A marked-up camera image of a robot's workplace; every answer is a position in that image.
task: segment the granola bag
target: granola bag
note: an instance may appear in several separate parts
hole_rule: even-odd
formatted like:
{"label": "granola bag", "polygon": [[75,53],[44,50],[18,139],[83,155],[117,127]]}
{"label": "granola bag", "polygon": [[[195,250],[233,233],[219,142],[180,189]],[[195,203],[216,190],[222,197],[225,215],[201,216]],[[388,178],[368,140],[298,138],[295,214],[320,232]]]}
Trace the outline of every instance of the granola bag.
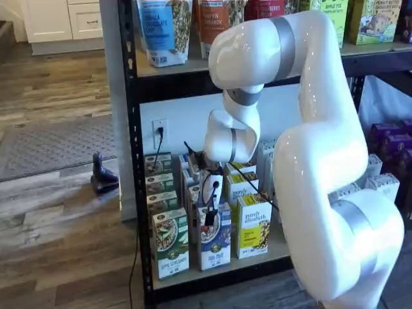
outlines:
{"label": "granola bag", "polygon": [[244,21],[247,0],[198,0],[201,57],[209,58],[213,40],[219,33]]}
{"label": "granola bag", "polygon": [[158,68],[184,64],[189,51],[192,0],[139,0],[149,63]]}

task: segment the green snack box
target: green snack box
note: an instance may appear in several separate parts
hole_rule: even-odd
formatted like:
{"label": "green snack box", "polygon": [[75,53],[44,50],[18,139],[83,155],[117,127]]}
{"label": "green snack box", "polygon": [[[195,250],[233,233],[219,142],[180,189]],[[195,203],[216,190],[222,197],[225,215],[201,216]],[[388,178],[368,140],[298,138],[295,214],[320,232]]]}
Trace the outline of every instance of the green snack box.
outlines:
{"label": "green snack box", "polygon": [[155,265],[159,279],[189,269],[189,235],[184,208],[153,216]]}
{"label": "green snack box", "polygon": [[300,11],[318,10],[329,15],[335,25],[339,48],[342,48],[348,0],[301,0]]}
{"label": "green snack box", "polygon": [[353,44],[392,42],[402,0],[354,0],[349,40]]}

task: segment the white wall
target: white wall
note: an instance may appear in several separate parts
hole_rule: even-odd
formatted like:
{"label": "white wall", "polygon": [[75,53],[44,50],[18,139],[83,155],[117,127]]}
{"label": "white wall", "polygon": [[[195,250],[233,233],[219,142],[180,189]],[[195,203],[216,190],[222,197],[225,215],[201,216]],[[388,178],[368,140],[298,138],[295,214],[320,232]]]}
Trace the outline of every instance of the white wall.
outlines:
{"label": "white wall", "polygon": [[27,41],[20,0],[0,0],[0,21],[12,21],[15,40],[17,42]]}
{"label": "white wall", "polygon": [[[261,140],[278,137],[285,129],[300,123],[298,89],[298,85],[290,85],[263,90],[258,104]],[[183,141],[194,150],[203,149],[207,119],[213,109],[223,109],[221,94],[142,104],[140,112],[144,153],[156,151],[152,121],[163,118],[169,121],[169,143],[162,150],[173,154],[187,152]]]}

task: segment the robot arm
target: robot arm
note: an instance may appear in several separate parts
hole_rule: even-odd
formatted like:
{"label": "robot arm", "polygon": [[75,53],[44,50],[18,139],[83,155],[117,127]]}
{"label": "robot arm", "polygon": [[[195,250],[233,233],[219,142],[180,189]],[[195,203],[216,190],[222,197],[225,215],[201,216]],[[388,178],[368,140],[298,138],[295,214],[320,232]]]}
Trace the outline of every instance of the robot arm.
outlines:
{"label": "robot arm", "polygon": [[[330,18],[309,11],[240,24],[217,36],[209,68],[213,83],[224,89],[227,113],[210,114],[205,152],[224,162],[251,159],[263,85],[301,76],[303,123],[280,136],[274,155],[290,255],[317,299],[337,300],[334,308],[373,308],[398,256],[403,222],[375,191],[354,194],[344,206],[328,201],[328,193],[362,176],[368,161]],[[244,127],[234,129],[233,118]],[[384,234],[390,240],[378,250],[376,237]]]}

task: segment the electrical outlet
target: electrical outlet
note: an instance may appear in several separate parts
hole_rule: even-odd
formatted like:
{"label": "electrical outlet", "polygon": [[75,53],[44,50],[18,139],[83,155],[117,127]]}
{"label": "electrical outlet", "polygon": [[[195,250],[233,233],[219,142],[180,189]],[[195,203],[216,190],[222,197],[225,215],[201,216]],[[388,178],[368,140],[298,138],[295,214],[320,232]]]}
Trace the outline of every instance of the electrical outlet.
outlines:
{"label": "electrical outlet", "polygon": [[168,128],[169,121],[167,119],[160,119],[152,121],[153,124],[153,148],[157,150],[160,143],[160,135],[157,131],[159,127],[163,127],[163,142],[160,148],[167,146],[169,143],[169,128]]}

